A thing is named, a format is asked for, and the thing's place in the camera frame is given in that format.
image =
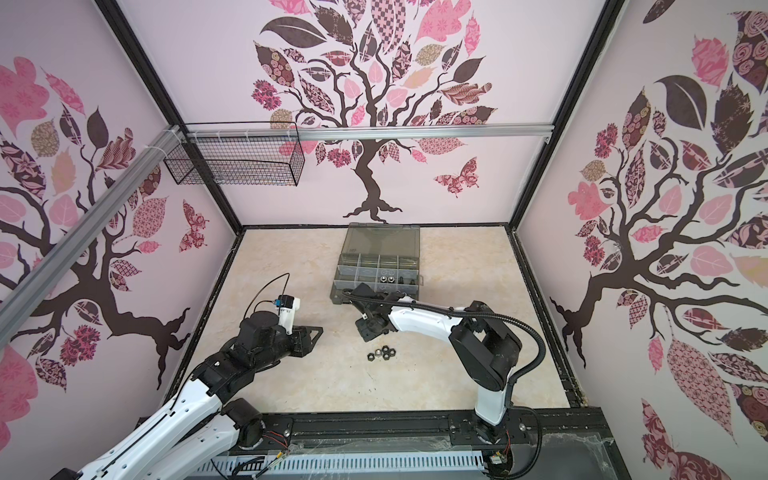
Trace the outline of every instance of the patterned leaf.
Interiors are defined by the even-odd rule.
[[[51,169],[51,177],[57,195],[64,193],[74,185],[74,162],[72,162],[69,149],[56,156],[56,161]]]
[[[264,25],[261,33],[273,31],[283,40],[296,48],[316,47],[326,42],[326,38],[306,20],[297,17],[280,17]]]
[[[733,195],[722,195],[704,203],[699,208],[699,218],[707,225],[717,225],[730,212]]]
[[[379,124],[380,127],[386,126],[386,122],[389,120],[389,112],[387,111],[386,105],[384,105],[384,108],[379,110],[379,113],[376,114],[376,123]]]
[[[634,207],[640,195],[645,188],[645,163],[643,162],[643,148],[634,156],[634,160],[629,164],[627,175],[624,177],[624,186],[627,189],[627,206]]]
[[[664,347],[661,345],[661,338],[655,336],[648,344],[648,359],[654,367],[654,372],[661,370],[664,361]]]
[[[133,266],[131,262],[122,259],[115,260],[110,267],[114,268],[122,276],[133,276],[141,273],[141,270]]]
[[[98,108],[90,117],[88,117],[85,129],[88,132],[88,138],[91,139],[91,143],[97,150],[107,146],[107,143],[109,142],[109,131],[107,130],[107,124],[104,123],[104,119],[101,117]]]
[[[90,300],[81,300],[74,305],[74,310],[78,313],[80,318],[86,322],[95,323],[101,325],[101,318],[98,315],[98,305]]]
[[[589,234],[592,233],[592,230],[594,230],[597,225],[597,220],[589,220],[581,227],[578,233],[576,233],[576,237],[589,237]]]
[[[406,26],[405,0],[371,0],[371,15],[382,39],[382,51],[387,54],[402,38]]]
[[[53,119],[35,127],[32,130],[30,142],[38,157],[56,155],[58,153],[58,132],[53,126]]]
[[[395,59],[392,60],[392,81],[404,78],[411,67],[411,44],[404,41],[397,49]]]
[[[645,295],[641,295],[629,307],[629,328],[632,329],[634,324],[641,321],[647,313],[648,300],[645,298]]]
[[[44,382],[60,386],[67,391],[67,371],[59,362],[38,357],[35,360],[35,372]]]
[[[733,48],[733,69],[744,80],[763,93],[768,76],[766,65],[766,38],[768,38],[768,20],[766,12],[733,12],[739,22],[739,33]]]
[[[646,225],[635,230],[632,237],[640,243],[648,243],[656,240],[663,231],[658,225]]]
[[[5,159],[11,175],[25,190],[42,200],[45,194],[45,175],[40,170],[40,165],[27,152],[9,143],[2,135],[0,141],[0,154]]]
[[[703,308],[692,308],[690,310],[686,310],[685,313],[683,313],[683,318],[687,321],[691,322],[695,326],[700,326],[703,329],[708,330],[725,330],[726,327],[720,325],[720,322],[718,322],[714,316],[712,316],[711,313],[707,312]]]
[[[701,130],[707,118],[707,96],[701,85],[684,75],[657,81],[667,88],[667,114],[676,124]]]
[[[600,270],[614,271],[621,265],[621,250],[608,255],[600,267]]]
[[[731,330],[718,340],[739,352],[751,352],[768,342],[768,333],[761,329],[742,329],[740,327]]]
[[[714,183],[725,188],[741,188],[751,184],[758,178],[768,165],[768,148],[741,157],[725,167],[714,179]]]
[[[656,273],[660,275],[669,273],[682,265],[687,258],[688,255],[681,256],[668,253],[659,259],[659,264],[656,265]]]
[[[352,23],[357,28],[357,23],[362,18],[362,15],[366,12],[366,0],[344,0],[344,8],[349,13],[349,17],[352,19]]]
[[[586,181],[596,182],[605,175],[605,164],[602,160],[593,160],[587,164],[581,171],[581,175]]]
[[[707,358],[692,346],[673,338],[667,364],[685,396],[733,436],[726,386]]]
[[[650,143],[650,165],[656,170],[666,170],[672,166],[670,155],[664,147],[653,141]]]
[[[304,58],[304,55],[302,55],[301,52],[296,50],[295,48],[284,48],[283,53],[285,54],[286,57],[290,58],[291,60],[297,63],[306,63],[306,59]]]
[[[432,67],[424,67],[420,68],[417,71],[414,71],[411,73],[406,81],[402,83],[402,86],[405,88],[419,88],[422,85],[424,85],[427,81],[429,81],[429,77],[432,75],[432,72],[435,69]]]
[[[447,154],[465,145],[458,138],[420,138],[417,141],[422,150],[430,155]]]
[[[331,103],[330,97],[326,95],[324,91],[320,90],[315,85],[304,81],[303,78],[300,78],[299,81],[301,82],[301,87],[304,89],[307,99],[309,99],[312,105],[318,107],[320,110],[333,114],[333,104]]]
[[[458,58],[458,53],[462,49],[462,43],[463,41],[460,41],[458,45],[456,45],[453,48],[449,48],[445,51],[445,54],[442,56],[442,70],[448,71],[454,63],[456,63],[456,58]]]
[[[27,355],[27,358],[37,355],[38,353],[43,353],[49,351],[51,347],[54,344],[53,340],[53,333],[46,333],[45,335],[41,336],[37,342],[32,346],[32,349],[29,350],[29,354]]]
[[[680,189],[680,185],[675,185],[667,190],[667,192],[661,196],[661,199],[659,199],[659,210],[667,215],[674,215],[680,209],[682,201],[683,192]]]
[[[165,218],[165,198],[149,198],[136,209],[134,215],[133,235],[141,238],[149,238],[157,233],[163,226]]]
[[[723,155],[728,155],[746,137],[752,122],[750,96],[743,93],[738,85],[728,81],[728,86],[720,91],[720,98],[715,104],[712,138]]]
[[[352,26],[340,13],[332,8],[315,7],[315,16],[318,23],[328,32],[328,36],[344,45],[353,45]]]
[[[437,57],[440,56],[440,52],[443,48],[445,48],[444,45],[439,45],[436,43],[423,46],[422,49],[419,50],[419,53],[416,54],[416,63],[422,67],[431,65],[435,60],[437,60]]]
[[[160,246],[158,242],[154,242],[152,240],[148,240],[146,242],[139,243],[136,248],[139,249],[142,253],[152,253]]]
[[[673,3],[674,0],[656,0],[645,15],[643,23],[651,23],[653,20],[656,20],[662,16]]]
[[[702,276],[718,276],[733,271],[733,266],[725,255],[709,245],[702,245],[694,250],[690,267]]]
[[[480,43],[480,24],[475,20],[475,15],[467,21],[467,28],[464,33],[464,47],[467,49],[467,56],[472,56],[472,52]]]
[[[704,170],[712,166],[707,152],[702,147],[683,140],[683,165],[688,170]]]
[[[632,289],[621,292],[621,295],[619,295],[619,300],[616,302],[616,307],[618,308],[619,306],[630,306],[639,295],[640,292]]]
[[[460,84],[441,90],[440,93],[457,105],[476,104],[480,100],[480,95],[488,93],[491,88],[493,88],[491,83],[481,87],[478,87],[478,84]]]
[[[109,283],[111,283],[112,286],[120,292],[131,291],[131,289],[129,289],[128,285],[125,283],[125,278],[112,270],[109,271]]]
[[[768,258],[731,257],[744,278],[760,286],[768,286]]]
[[[728,237],[728,242],[742,248],[765,248],[768,244],[768,214],[758,214],[739,225]]]
[[[54,200],[51,209],[48,211],[48,218],[55,225],[63,227],[74,227],[78,222],[78,208],[74,205],[72,197],[62,195]]]
[[[729,375],[750,382],[768,382],[768,373],[744,356],[736,353],[710,353],[710,358]]]
[[[624,126],[621,128],[621,140],[627,148],[627,152],[635,148],[648,127],[650,120],[650,103],[645,98],[645,90],[642,90],[629,107]]]
[[[136,156],[136,149],[132,147],[134,143],[134,132],[130,128],[125,129],[125,139],[117,137],[110,141],[101,155],[101,161],[96,170],[122,170],[128,168],[128,164]]]
[[[400,150],[397,148],[397,144],[392,142],[389,144],[389,156],[396,162],[400,162]]]

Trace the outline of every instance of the marble-patterned floor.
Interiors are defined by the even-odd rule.
[[[323,336],[308,356],[287,357],[257,374],[239,396],[261,412],[473,409],[477,385],[450,344],[418,333],[390,333],[365,343],[354,324],[357,310],[331,303],[330,285],[345,235],[343,228],[246,233],[190,365],[237,334],[246,305],[263,284],[290,272],[286,293],[301,299],[294,325],[321,326]],[[422,228],[421,264],[422,302],[467,306],[480,300],[541,332],[503,227]],[[260,300],[276,298],[282,288],[281,281],[275,282]],[[536,345],[524,332],[513,331],[523,342],[520,367],[533,359]],[[383,345],[395,348],[397,355],[369,362],[366,354]],[[513,401],[534,408],[568,407],[549,354],[518,381]]]

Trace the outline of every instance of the pink wall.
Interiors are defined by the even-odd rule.
[[[7,296],[165,122],[91,2],[17,2],[0,30]],[[232,240],[159,166],[0,353],[4,477],[80,468],[157,408]]]
[[[632,478],[765,477],[767,42],[765,2],[630,2],[521,226]]]

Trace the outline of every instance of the pink leaf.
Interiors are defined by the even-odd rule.
[[[27,214],[27,207],[14,197],[0,195],[0,220],[8,223],[18,222]]]
[[[352,114],[352,126],[359,124],[362,119],[366,116],[366,106],[360,105],[356,110],[355,113]]]
[[[418,150],[413,150],[413,151],[411,151],[411,155],[413,156],[414,160],[416,160],[418,162],[422,162],[424,164],[427,163],[427,157],[425,157],[422,152],[420,152]]]
[[[54,200],[48,211],[48,217],[56,225],[73,227],[78,222],[78,208],[74,205],[72,197],[62,195]]]
[[[640,243],[648,243],[656,240],[663,231],[664,229],[658,225],[648,225],[638,229],[632,237]]]
[[[16,246],[0,242],[0,268],[8,268],[16,261]]]
[[[382,71],[382,68],[379,67],[379,63],[374,61],[370,70],[368,70],[368,81],[370,81],[371,84],[377,84],[381,80],[384,80],[384,72]]]
[[[661,363],[664,361],[664,348],[661,345],[661,338],[658,336],[655,336],[648,345],[648,359],[656,372],[661,370]]]
[[[730,203],[733,195],[723,195],[709,200],[699,209],[699,217],[707,225],[717,225],[730,212]]]
[[[347,78],[344,81],[344,95],[348,98],[357,98],[360,95],[360,87],[354,80]]]
[[[709,245],[702,245],[694,250],[690,267],[698,275],[717,276],[733,271],[733,265],[721,252]]]
[[[405,88],[396,88],[386,95],[386,100],[389,102],[390,106],[397,108],[406,101],[407,96],[408,91]]]
[[[467,56],[471,56],[472,52],[478,47],[480,43],[480,24],[475,20],[475,14],[467,22],[467,28],[464,34],[464,46],[467,49]]]
[[[153,242],[151,240],[148,240],[146,242],[141,242],[138,244],[136,248],[139,249],[142,253],[152,253],[160,246],[158,242]]]
[[[683,200],[683,192],[680,191],[680,185],[675,185],[661,197],[659,200],[659,210],[668,215],[674,215],[680,209],[680,203]]]
[[[726,385],[707,358],[692,346],[672,339],[667,364],[685,396],[733,436]]]

